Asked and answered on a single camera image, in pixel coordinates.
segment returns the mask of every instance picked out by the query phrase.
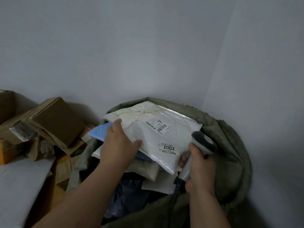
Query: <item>forearm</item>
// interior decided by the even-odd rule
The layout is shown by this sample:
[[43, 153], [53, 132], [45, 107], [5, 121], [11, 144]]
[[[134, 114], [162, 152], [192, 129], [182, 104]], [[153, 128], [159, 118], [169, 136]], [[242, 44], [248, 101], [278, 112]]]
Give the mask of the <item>forearm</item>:
[[189, 198], [191, 228], [230, 228], [215, 196], [206, 192], [193, 192]]
[[99, 227], [122, 170], [100, 164], [81, 186], [34, 227]]

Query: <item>person's left hand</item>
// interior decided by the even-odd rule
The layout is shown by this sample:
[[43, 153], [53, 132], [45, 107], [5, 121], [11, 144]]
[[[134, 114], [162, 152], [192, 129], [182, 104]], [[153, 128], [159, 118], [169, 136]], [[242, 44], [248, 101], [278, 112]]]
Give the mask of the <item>person's left hand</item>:
[[131, 142], [121, 127], [121, 119], [108, 127], [103, 146], [100, 151], [100, 164], [116, 166], [125, 171], [136, 156], [142, 140]]

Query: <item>orange box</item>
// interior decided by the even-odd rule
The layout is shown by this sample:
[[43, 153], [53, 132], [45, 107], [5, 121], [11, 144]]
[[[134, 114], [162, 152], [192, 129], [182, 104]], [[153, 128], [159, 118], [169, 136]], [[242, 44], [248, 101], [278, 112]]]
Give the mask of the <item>orange box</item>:
[[21, 149], [18, 149], [16, 145], [0, 137], [0, 165], [9, 163], [20, 151]]

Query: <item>handheld scanner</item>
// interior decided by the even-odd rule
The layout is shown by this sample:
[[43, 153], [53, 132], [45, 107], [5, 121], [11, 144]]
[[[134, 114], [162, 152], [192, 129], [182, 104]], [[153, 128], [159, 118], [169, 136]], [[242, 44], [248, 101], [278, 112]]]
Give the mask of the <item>handheld scanner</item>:
[[[217, 150], [216, 143], [203, 132], [195, 131], [191, 134], [191, 136], [192, 136], [193, 144], [196, 145], [200, 149], [203, 156], [205, 156], [206, 154], [211, 155], [214, 152], [216, 152], [216, 150]], [[191, 161], [192, 161], [192, 155], [190, 155], [183, 170], [178, 175], [177, 178], [179, 178], [179, 179], [176, 178], [176, 180], [174, 181], [175, 184], [176, 184], [176, 182], [180, 182], [181, 180], [183, 182], [186, 182], [190, 178]]]

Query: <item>white wall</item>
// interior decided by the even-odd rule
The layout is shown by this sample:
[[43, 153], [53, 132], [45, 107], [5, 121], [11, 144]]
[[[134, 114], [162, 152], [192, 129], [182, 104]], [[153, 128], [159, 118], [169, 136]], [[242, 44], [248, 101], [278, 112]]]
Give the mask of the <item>white wall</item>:
[[234, 3], [0, 0], [0, 88], [62, 96], [95, 123], [146, 96], [200, 107]]
[[304, 227], [304, 0], [238, 0], [203, 111], [241, 136], [250, 200], [272, 227]]

